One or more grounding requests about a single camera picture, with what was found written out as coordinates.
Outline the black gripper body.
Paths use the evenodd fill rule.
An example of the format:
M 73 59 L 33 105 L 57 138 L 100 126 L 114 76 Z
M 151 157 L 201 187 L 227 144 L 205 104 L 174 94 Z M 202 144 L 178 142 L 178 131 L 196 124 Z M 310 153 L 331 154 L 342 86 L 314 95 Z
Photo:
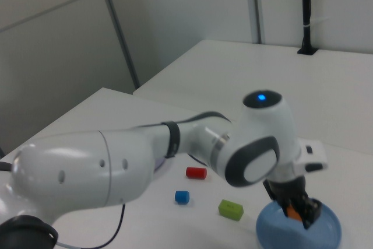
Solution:
M 306 180 L 304 176 L 299 176 L 284 183 L 278 183 L 266 179 L 263 186 L 273 201 L 280 204 L 289 203 L 292 199 L 308 198 L 305 190 Z

